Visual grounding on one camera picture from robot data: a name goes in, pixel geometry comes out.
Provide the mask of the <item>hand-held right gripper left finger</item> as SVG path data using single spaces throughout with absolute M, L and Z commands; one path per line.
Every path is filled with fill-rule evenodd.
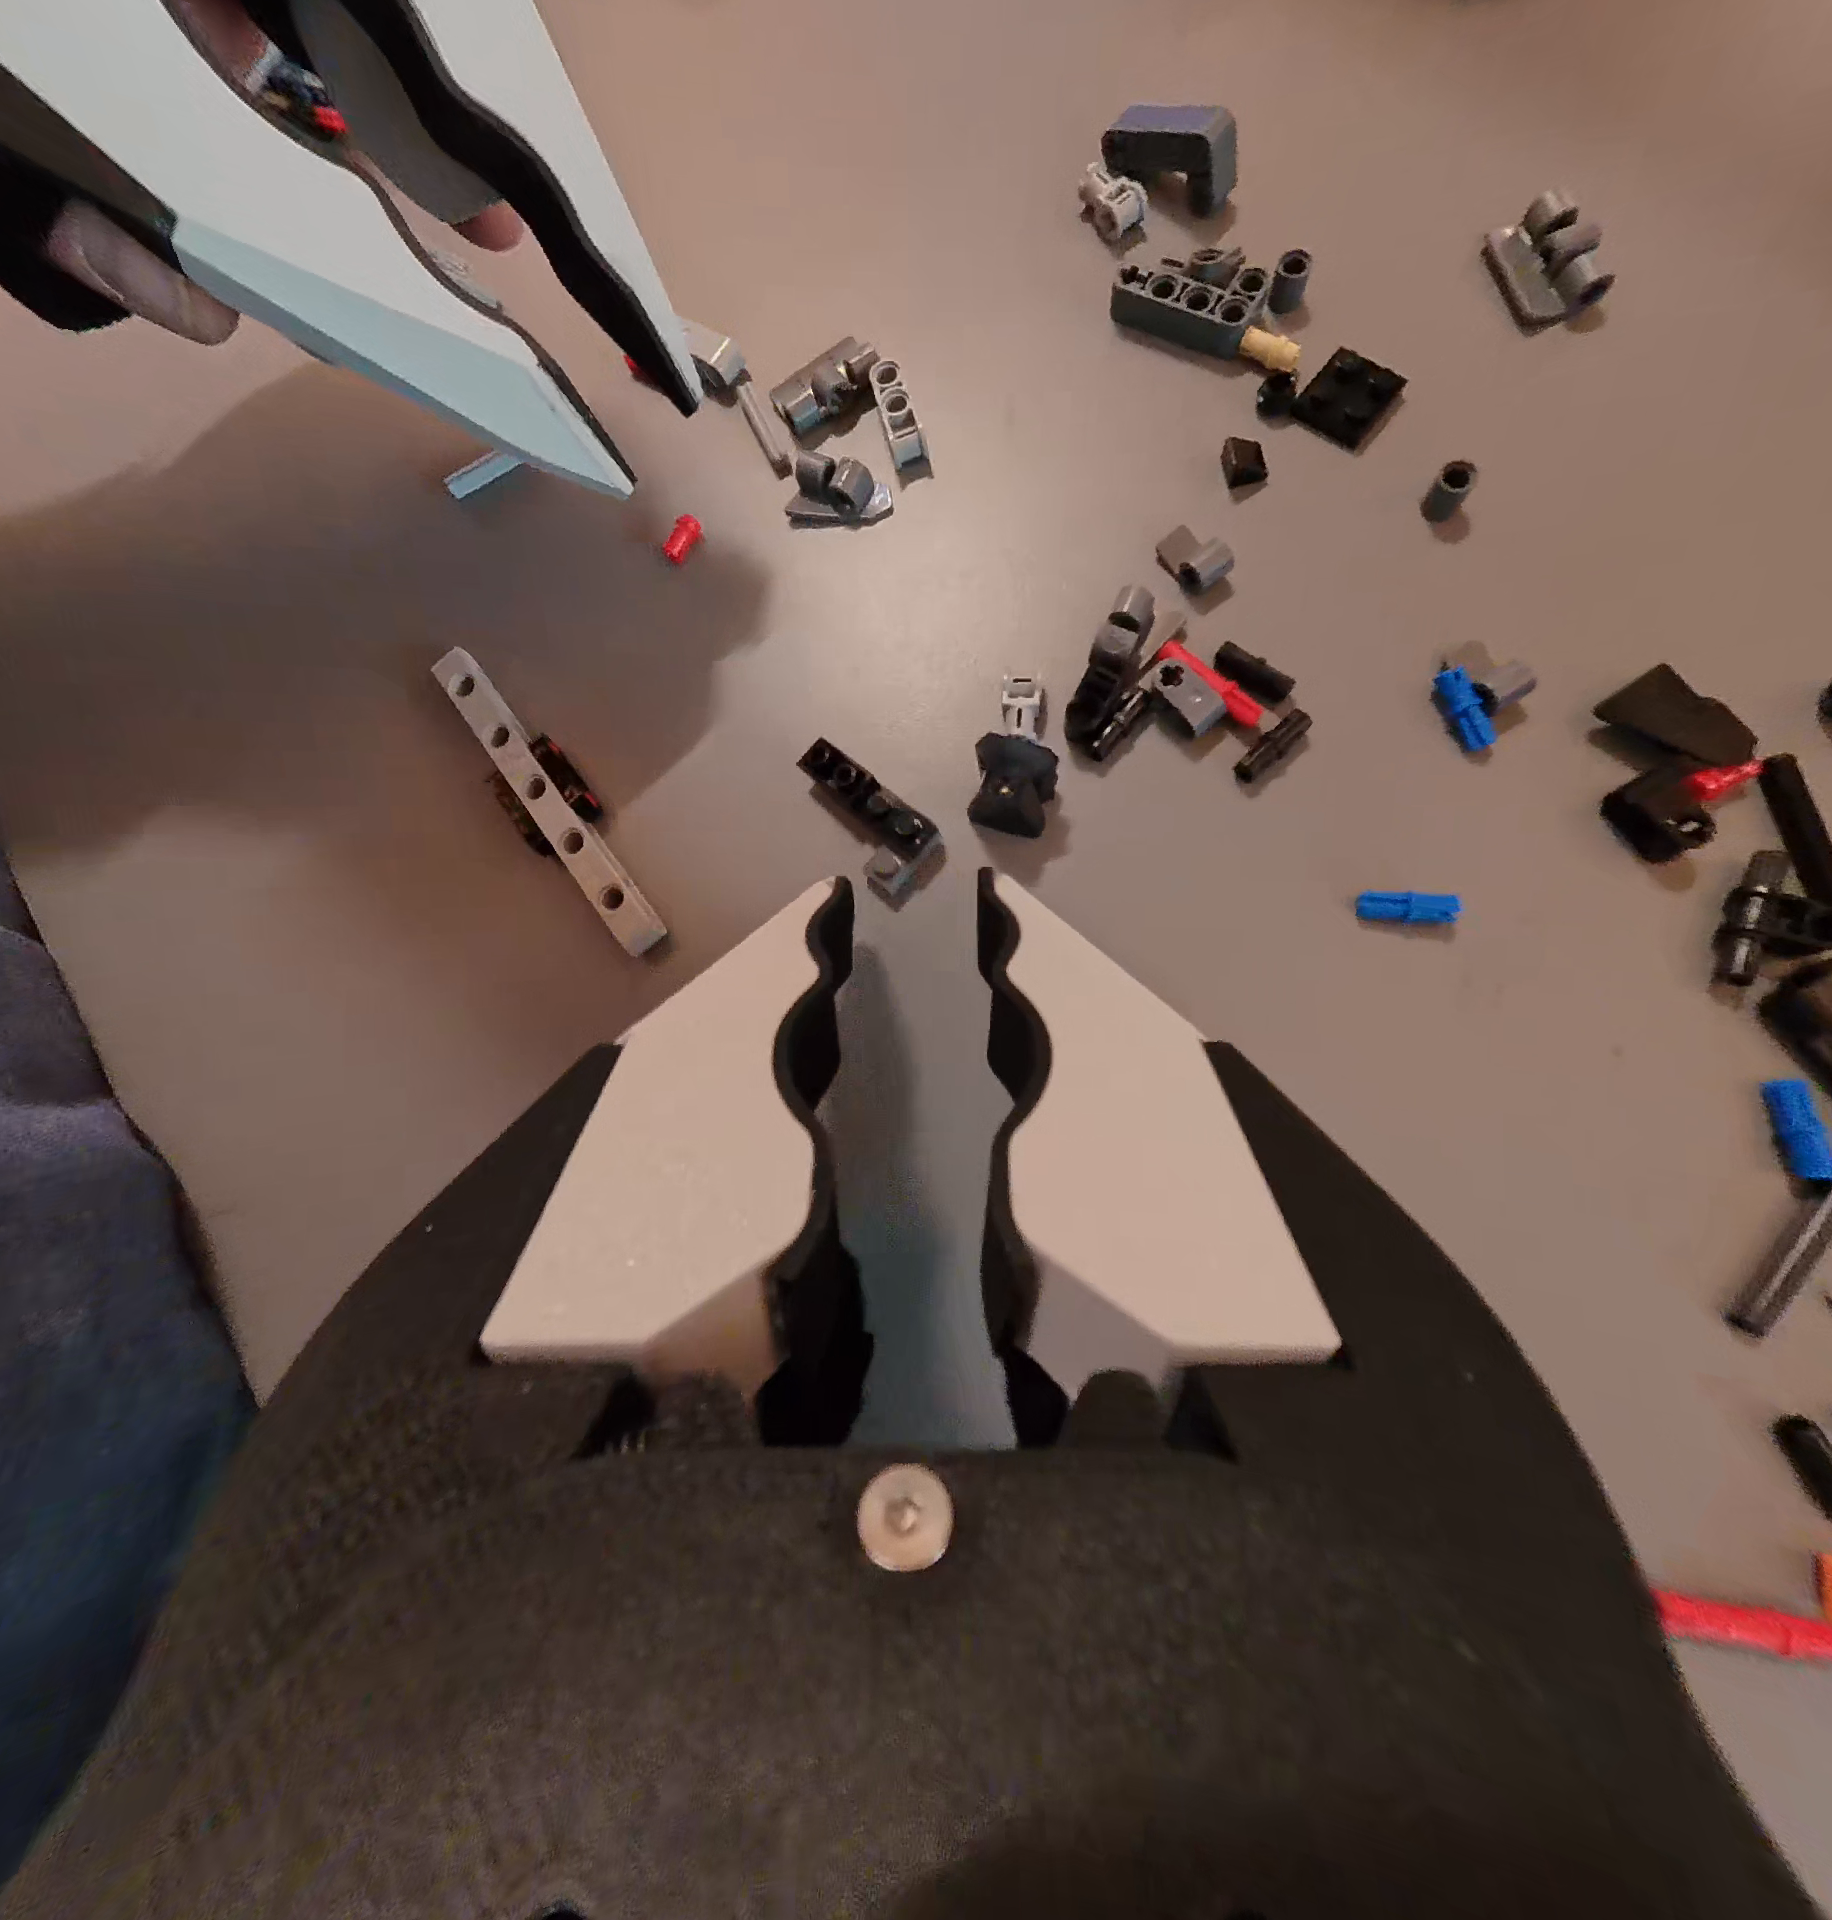
M 769 1442 L 845 1442 L 875 1339 L 822 1101 L 855 886 L 804 889 L 615 1044 L 483 1325 L 493 1361 L 728 1382 Z

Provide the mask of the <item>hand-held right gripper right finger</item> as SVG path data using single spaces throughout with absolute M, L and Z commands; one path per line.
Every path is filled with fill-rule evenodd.
M 1211 1041 L 1008 873 L 976 879 L 976 963 L 1008 1096 L 978 1285 L 1014 1438 L 1060 1441 L 1102 1375 L 1170 1412 L 1204 1368 L 1333 1361 Z

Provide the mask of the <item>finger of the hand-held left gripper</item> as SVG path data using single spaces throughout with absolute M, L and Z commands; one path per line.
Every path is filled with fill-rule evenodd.
M 633 208 L 535 2 L 290 2 L 364 158 L 462 224 L 509 207 L 569 297 L 684 415 L 704 389 Z
M 259 113 L 161 2 L 0 2 L 0 147 L 312 356 L 524 465 L 635 490 L 551 356 L 382 184 Z

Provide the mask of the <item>long light grey lego beam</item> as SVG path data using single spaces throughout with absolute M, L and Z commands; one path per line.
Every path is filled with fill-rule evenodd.
M 452 648 L 433 663 L 433 677 L 488 751 L 491 766 L 519 787 L 535 827 L 545 830 L 551 841 L 549 857 L 578 883 L 618 948 L 629 957 L 662 948 L 666 938 L 663 918 L 635 889 L 605 835 L 586 827 L 544 778 L 541 764 L 527 751 L 532 732 L 522 725 L 481 662 L 466 648 Z

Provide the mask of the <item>black lego connector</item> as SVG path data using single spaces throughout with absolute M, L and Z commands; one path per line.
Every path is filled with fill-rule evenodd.
M 562 794 L 562 801 L 593 830 L 605 827 L 605 804 L 599 801 L 599 794 L 593 792 L 590 778 L 580 772 L 580 766 L 575 764 L 575 756 L 549 737 L 549 732 L 532 732 L 527 741 L 527 751 L 532 755 L 532 761 L 544 770 L 544 778 Z M 545 835 L 544 827 L 535 827 L 535 820 L 531 815 L 524 799 L 519 794 L 519 787 L 499 772 L 493 770 L 488 775 L 488 785 L 493 787 L 503 813 L 510 820 L 510 827 L 519 827 L 522 839 L 544 857 L 551 855 L 551 841 Z

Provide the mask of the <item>black and grey lego joint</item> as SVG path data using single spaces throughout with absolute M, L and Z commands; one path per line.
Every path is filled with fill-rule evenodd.
M 1060 787 L 1060 755 L 1043 741 L 1043 680 L 1001 684 L 1001 725 L 976 741 L 978 785 L 969 822 L 983 833 L 1037 841 Z

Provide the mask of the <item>cluster of dark lego connectors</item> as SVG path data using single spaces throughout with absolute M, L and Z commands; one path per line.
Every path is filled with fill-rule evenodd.
M 1270 711 L 1270 725 L 1257 732 L 1223 725 L 1205 739 L 1191 739 L 1152 696 L 1152 655 L 1173 636 L 1253 696 Z M 1312 713 L 1298 704 L 1298 684 L 1283 668 L 1235 640 L 1204 655 L 1191 643 L 1180 607 L 1167 607 L 1143 585 L 1126 585 L 1099 619 L 1066 701 L 1066 741 L 1092 764 L 1114 764 L 1143 730 L 1170 732 L 1193 747 L 1230 739 L 1242 751 L 1235 778 L 1258 785 L 1312 739 Z

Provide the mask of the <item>dark grey curved lego brick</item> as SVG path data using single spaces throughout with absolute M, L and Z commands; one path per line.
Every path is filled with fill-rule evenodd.
M 1242 134 L 1219 102 L 1130 102 L 1099 134 L 1099 158 L 1143 184 L 1179 173 L 1191 216 L 1211 217 L 1236 184 Z

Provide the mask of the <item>dark grey angled lego beam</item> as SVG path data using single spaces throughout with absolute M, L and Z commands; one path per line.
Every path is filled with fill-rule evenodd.
M 1270 311 L 1266 269 L 1209 269 L 1209 277 L 1186 261 L 1138 266 L 1126 261 L 1109 291 L 1109 321 L 1127 332 L 1170 342 L 1219 362 L 1245 359 L 1245 339 L 1263 327 Z

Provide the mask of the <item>pile of black lego pieces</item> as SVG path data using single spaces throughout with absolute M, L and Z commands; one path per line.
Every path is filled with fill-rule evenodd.
M 1673 663 L 1655 663 L 1593 706 L 1596 732 L 1633 751 L 1633 770 L 1603 799 L 1603 822 L 1648 867 L 1704 852 L 1715 810 L 1756 792 L 1770 844 L 1757 849 L 1720 904 L 1711 987 L 1751 1000 L 1797 1066 L 1762 1088 L 1764 1116 L 1802 1212 L 1725 1309 L 1725 1325 L 1766 1339 L 1810 1289 L 1832 1250 L 1832 830 L 1802 761 L 1766 755 L 1762 737 Z

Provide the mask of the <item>long red lego axle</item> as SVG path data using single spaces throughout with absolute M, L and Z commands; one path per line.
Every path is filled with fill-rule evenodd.
M 1757 1602 L 1725 1602 L 1652 1587 L 1667 1638 L 1751 1651 L 1784 1663 L 1832 1667 L 1832 1620 L 1778 1612 Z

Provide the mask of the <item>grey double lego connector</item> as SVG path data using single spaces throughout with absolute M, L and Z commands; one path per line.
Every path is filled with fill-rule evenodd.
M 1603 226 L 1563 190 L 1540 192 L 1516 224 L 1488 229 L 1481 258 L 1526 332 L 1581 321 L 1615 287 Z

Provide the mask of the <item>person's left hand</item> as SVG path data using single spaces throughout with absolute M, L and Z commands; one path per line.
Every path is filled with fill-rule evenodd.
M 47 237 L 47 261 L 66 280 L 99 297 L 125 317 L 141 317 L 187 342 L 223 345 L 239 314 L 141 246 L 125 226 L 60 221 Z

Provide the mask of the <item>blue pin with grey connector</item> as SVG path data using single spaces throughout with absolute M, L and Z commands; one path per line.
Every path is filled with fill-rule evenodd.
M 1441 711 L 1458 751 L 1488 756 L 1498 744 L 1498 730 L 1540 689 L 1538 669 L 1520 657 L 1496 657 L 1481 643 L 1449 648 L 1431 684 L 1435 706 Z

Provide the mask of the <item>person's blue clothing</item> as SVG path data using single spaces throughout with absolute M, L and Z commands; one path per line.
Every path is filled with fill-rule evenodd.
M 0 1887 L 99 1741 L 254 1416 L 183 1192 L 0 852 Z

